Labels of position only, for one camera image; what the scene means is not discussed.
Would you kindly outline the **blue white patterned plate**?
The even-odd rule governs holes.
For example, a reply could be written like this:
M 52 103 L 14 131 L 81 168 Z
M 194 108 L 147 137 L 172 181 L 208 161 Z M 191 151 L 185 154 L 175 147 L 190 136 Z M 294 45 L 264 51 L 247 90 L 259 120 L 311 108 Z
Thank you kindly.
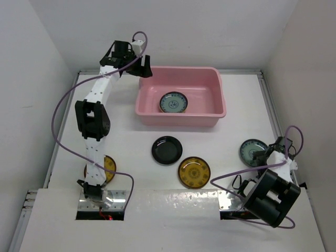
M 177 91 L 164 94 L 159 101 L 159 108 L 163 113 L 184 113 L 187 107 L 187 97 Z

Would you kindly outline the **yellow patterned plate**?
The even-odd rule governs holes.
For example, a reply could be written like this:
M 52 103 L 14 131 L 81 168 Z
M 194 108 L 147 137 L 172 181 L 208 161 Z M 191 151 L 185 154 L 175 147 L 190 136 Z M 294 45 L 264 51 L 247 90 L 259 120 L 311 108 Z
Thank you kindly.
M 103 166 L 104 170 L 96 166 L 90 165 L 89 171 L 87 171 L 87 166 L 85 166 L 83 171 L 85 181 L 88 177 L 89 181 L 93 182 L 94 185 L 108 184 L 114 178 L 113 172 L 117 171 L 117 166 L 114 159 L 108 155 L 104 156 Z
M 211 169 L 204 159 L 197 156 L 190 156 L 179 164 L 177 175 L 184 187 L 200 189 L 208 183 L 211 176 Z

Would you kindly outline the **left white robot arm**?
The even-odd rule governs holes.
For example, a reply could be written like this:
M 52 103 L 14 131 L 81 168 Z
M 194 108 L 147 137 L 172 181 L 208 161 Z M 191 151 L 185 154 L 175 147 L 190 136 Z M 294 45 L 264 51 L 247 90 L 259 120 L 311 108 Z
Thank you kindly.
M 143 40 L 134 39 L 131 43 L 116 40 L 100 60 L 99 76 L 90 92 L 75 103 L 77 125 L 87 151 L 85 179 L 78 180 L 78 184 L 85 198 L 94 202 L 103 202 L 106 195 L 104 142 L 111 122 L 105 104 L 123 72 L 142 78 L 152 76 L 150 56 L 143 54 L 146 46 Z

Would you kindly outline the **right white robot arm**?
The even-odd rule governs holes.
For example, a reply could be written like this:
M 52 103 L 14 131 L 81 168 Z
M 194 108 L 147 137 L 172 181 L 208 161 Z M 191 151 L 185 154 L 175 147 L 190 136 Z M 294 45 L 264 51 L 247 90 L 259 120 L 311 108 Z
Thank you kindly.
M 300 188 L 275 172 L 262 176 L 243 165 L 238 150 L 252 130 L 271 135 L 255 123 L 240 100 L 227 107 L 229 96 L 212 67 L 153 67 L 135 89 L 135 115 L 124 125 L 122 167 L 136 188 L 181 189 L 190 201 L 197 193 L 214 193 L 237 204 L 230 219 L 279 227 L 283 205 Z

